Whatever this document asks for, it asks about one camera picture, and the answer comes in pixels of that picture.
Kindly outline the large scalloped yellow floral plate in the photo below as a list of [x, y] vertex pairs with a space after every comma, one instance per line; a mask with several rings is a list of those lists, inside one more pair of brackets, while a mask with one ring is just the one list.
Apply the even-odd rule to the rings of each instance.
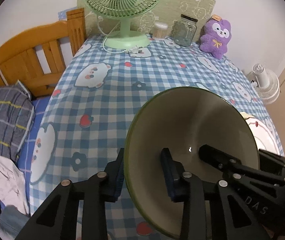
[[244, 118], [244, 120], [247, 120], [249, 118], [255, 118], [253, 115], [245, 113], [245, 112], [241, 112], [240, 114]]

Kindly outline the green desk fan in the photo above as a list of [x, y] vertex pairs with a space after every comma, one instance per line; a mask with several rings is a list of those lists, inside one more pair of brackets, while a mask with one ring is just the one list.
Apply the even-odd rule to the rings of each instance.
[[149, 38], [131, 30], [131, 19], [141, 16], [153, 9], [159, 0], [85, 0], [91, 11], [98, 16], [117, 20], [119, 31], [112, 29], [104, 38], [104, 49], [120, 49], [128, 51], [147, 47]]

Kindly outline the white standing fan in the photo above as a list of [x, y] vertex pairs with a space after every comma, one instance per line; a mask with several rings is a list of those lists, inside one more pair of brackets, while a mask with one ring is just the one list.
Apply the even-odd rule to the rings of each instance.
[[262, 64], [254, 65], [247, 79], [264, 105], [274, 103], [279, 97], [280, 83], [277, 75]]

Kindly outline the white crumpled cloth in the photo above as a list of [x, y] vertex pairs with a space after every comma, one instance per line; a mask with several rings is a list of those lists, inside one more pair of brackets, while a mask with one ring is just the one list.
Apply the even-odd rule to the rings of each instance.
[[30, 209], [25, 189], [25, 177], [14, 162], [0, 155], [0, 201], [4, 206], [14, 206], [20, 213], [29, 215]]

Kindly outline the blue checkered tablecloth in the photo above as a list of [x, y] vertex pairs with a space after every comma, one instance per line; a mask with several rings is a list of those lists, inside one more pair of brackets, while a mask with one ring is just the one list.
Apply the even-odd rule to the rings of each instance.
[[103, 38], [84, 43], [51, 97], [34, 101], [36, 116], [18, 166], [35, 212], [64, 179], [82, 181], [114, 160], [137, 111], [159, 92], [181, 86], [210, 90], [268, 128], [272, 151], [283, 154], [274, 124], [245, 75], [226, 57], [197, 44], [152, 41], [140, 53], [109, 53]]

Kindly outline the wooden bed headboard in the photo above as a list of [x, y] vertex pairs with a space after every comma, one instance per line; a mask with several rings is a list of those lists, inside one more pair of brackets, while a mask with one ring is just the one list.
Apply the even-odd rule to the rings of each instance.
[[21, 81], [36, 98], [53, 94], [66, 68], [63, 38], [75, 55], [87, 38], [84, 9], [67, 11], [65, 21], [25, 30], [0, 46], [0, 87]]

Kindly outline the small red white plate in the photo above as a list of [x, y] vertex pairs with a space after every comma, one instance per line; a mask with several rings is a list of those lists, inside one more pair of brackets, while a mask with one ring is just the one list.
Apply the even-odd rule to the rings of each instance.
[[244, 118], [251, 132], [253, 133], [258, 150], [265, 150], [280, 155], [276, 139], [272, 135], [268, 127], [255, 117]]

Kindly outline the ceramic bowl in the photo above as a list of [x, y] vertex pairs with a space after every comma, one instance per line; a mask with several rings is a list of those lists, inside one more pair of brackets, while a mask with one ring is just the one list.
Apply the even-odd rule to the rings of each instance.
[[203, 145], [250, 168], [260, 166], [253, 133], [241, 113], [205, 89], [164, 90], [141, 107], [130, 125], [124, 152], [126, 186], [142, 217], [168, 237], [179, 237], [183, 206], [167, 194], [161, 150], [168, 148], [186, 171], [215, 183], [222, 172], [200, 160], [198, 150]]

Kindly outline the grey plaid pillow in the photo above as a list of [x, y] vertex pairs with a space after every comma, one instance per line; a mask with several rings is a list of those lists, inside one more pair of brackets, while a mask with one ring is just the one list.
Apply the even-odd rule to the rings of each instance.
[[17, 81], [0, 87], [0, 155], [16, 162], [30, 131], [35, 109], [31, 93]]

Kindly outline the green cartoon board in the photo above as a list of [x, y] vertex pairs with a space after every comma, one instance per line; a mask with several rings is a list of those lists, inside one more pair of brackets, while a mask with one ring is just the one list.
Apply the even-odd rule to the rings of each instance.
[[[161, 22], [168, 25], [166, 35], [170, 36], [173, 26], [180, 21], [182, 14], [197, 20], [197, 30], [193, 41], [196, 42], [201, 36], [201, 30], [207, 20], [212, 15], [215, 0], [159, 0], [157, 5], [144, 15], [131, 19], [131, 30], [140, 31], [144, 34], [151, 34], [154, 24]], [[118, 23], [117, 20], [111, 20], [96, 16], [85, 0], [77, 0], [77, 7], [85, 10], [85, 26], [87, 36], [100, 34], [98, 27], [108, 34]]]

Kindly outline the purple plush bunny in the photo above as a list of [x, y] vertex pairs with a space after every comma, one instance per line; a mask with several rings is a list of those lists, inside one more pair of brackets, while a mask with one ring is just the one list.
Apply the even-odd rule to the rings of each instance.
[[220, 16], [212, 15], [204, 25], [204, 34], [200, 37], [199, 48], [221, 60], [228, 51], [227, 45], [231, 37], [230, 22]]

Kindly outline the glass jar with black lid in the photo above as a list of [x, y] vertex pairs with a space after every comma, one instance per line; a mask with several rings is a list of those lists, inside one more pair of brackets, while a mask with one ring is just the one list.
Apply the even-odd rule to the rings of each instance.
[[197, 31], [197, 22], [197, 19], [181, 14], [180, 20], [173, 25], [172, 38], [174, 42], [183, 47], [190, 46]]

